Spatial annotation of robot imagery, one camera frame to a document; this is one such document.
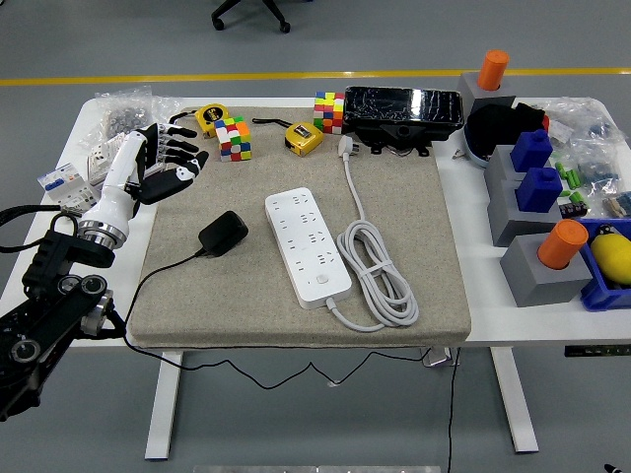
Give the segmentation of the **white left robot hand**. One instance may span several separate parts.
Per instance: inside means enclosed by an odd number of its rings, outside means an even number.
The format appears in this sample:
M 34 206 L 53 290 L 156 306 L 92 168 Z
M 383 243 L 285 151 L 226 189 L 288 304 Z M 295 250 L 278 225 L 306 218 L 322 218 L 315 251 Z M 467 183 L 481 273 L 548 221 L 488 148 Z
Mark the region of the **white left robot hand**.
M 127 133 L 105 177 L 98 204 L 79 223 L 81 235 L 110 234 L 124 240 L 140 204 L 152 205 L 190 186 L 209 154 L 188 143 L 197 133 L 154 123 Z

